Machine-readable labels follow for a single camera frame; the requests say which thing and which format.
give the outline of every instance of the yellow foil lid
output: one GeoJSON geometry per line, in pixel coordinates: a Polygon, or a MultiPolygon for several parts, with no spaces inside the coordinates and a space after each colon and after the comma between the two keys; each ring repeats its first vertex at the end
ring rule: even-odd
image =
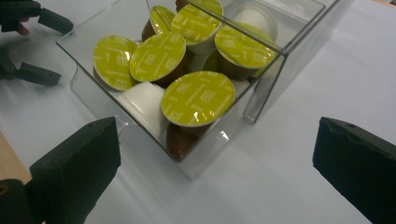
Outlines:
{"type": "Polygon", "coordinates": [[[186,53],[186,41],[177,32],[154,35],[134,52],[131,76],[138,81],[156,81],[172,72],[186,53]]]}
{"type": "Polygon", "coordinates": [[[221,73],[200,71],[174,81],[162,100],[163,114],[184,127],[198,127],[218,119],[235,99],[235,88],[221,73]]]}
{"type": "MultiPolygon", "coordinates": [[[[218,1],[197,0],[194,3],[218,15],[223,14],[223,8],[218,1]]],[[[220,21],[188,4],[176,14],[171,24],[171,30],[182,34],[187,45],[195,45],[212,36],[219,29],[219,26],[220,21]]]]}
{"type": "Polygon", "coordinates": [[[156,34],[169,32],[175,13],[166,7],[155,6],[150,11],[150,21],[156,34]]]}
{"type": "MultiPolygon", "coordinates": [[[[255,26],[242,22],[238,22],[238,24],[258,38],[272,42],[266,33],[255,26]]],[[[228,25],[222,26],[216,33],[215,43],[224,58],[246,68],[264,67],[276,56],[276,53],[271,49],[228,25]]]]}
{"type": "Polygon", "coordinates": [[[110,87],[126,91],[138,82],[129,74],[129,60],[137,49],[134,41],[117,35],[100,39],[93,49],[93,68],[110,87]]]}

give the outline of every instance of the container compartment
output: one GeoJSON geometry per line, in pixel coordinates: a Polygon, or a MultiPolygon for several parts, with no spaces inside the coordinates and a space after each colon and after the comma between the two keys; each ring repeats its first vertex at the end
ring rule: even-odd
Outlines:
{"type": "Polygon", "coordinates": [[[141,33],[149,19],[149,11],[163,6],[174,13],[175,2],[164,0],[127,1],[119,0],[63,36],[57,44],[78,64],[71,90],[97,118],[116,116],[122,129],[128,129],[131,150],[160,150],[180,168],[188,178],[195,178],[223,150],[224,146],[246,124],[254,124],[276,100],[299,71],[329,38],[334,26],[342,18],[353,0],[220,0],[224,14],[214,13],[199,0],[190,4],[200,8],[223,25],[229,25],[241,34],[260,42],[276,53],[265,68],[249,80],[233,105],[190,148],[182,160],[175,160],[166,150],[164,133],[153,137],[139,121],[117,100],[119,91],[109,90],[93,73],[92,51],[95,44],[108,35],[127,37],[141,42],[141,33]],[[241,8],[253,4],[269,12],[276,24],[276,40],[262,39],[235,22],[241,8]],[[152,140],[149,148],[134,148],[132,142],[152,140]]]}

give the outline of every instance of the finger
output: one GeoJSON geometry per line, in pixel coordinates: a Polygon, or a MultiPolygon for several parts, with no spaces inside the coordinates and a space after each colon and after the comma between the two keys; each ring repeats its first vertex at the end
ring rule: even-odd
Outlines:
{"type": "Polygon", "coordinates": [[[21,19],[21,22],[29,21],[29,17],[21,19]]]}
{"type": "Polygon", "coordinates": [[[29,35],[29,33],[30,33],[29,30],[26,29],[26,27],[24,27],[22,23],[20,23],[20,24],[18,25],[17,32],[18,32],[18,34],[20,34],[20,35],[29,35]]]}

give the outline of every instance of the transparent container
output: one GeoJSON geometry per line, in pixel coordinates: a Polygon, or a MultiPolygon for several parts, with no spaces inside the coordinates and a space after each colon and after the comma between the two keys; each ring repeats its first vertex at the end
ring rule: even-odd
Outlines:
{"type": "Polygon", "coordinates": [[[73,93],[97,118],[116,116],[124,131],[121,142],[131,150],[136,146],[161,151],[180,168],[182,174],[194,179],[224,149],[228,141],[243,127],[253,125],[283,90],[298,75],[307,62],[329,38],[353,0],[220,0],[224,14],[218,15],[203,7],[199,0],[190,4],[210,16],[237,29],[273,50],[276,57],[263,68],[259,76],[249,81],[247,88],[233,105],[189,149],[181,160],[175,160],[166,150],[165,136],[155,138],[117,100],[119,91],[109,91],[93,74],[92,51],[95,44],[108,35],[127,37],[140,42],[141,33],[154,6],[164,6],[176,13],[174,1],[119,0],[63,36],[57,44],[78,64],[71,82],[73,93]],[[258,4],[271,13],[276,23],[276,41],[270,42],[243,29],[234,22],[246,3],[258,4]]]}

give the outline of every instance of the white table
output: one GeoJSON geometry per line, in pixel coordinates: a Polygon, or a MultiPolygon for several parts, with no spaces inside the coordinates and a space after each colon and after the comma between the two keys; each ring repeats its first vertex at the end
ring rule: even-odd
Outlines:
{"type": "MultiPolygon", "coordinates": [[[[42,0],[80,24],[110,0],[42,0]]],[[[86,223],[370,223],[312,165],[320,117],[354,123],[396,144],[396,10],[355,1],[331,39],[255,126],[244,127],[193,181],[171,163],[122,166],[86,223]]],[[[44,88],[0,81],[0,131],[29,167],[95,117],[69,83],[74,62],[61,36],[27,23],[31,34],[0,34],[11,60],[62,74],[44,88]]]]}

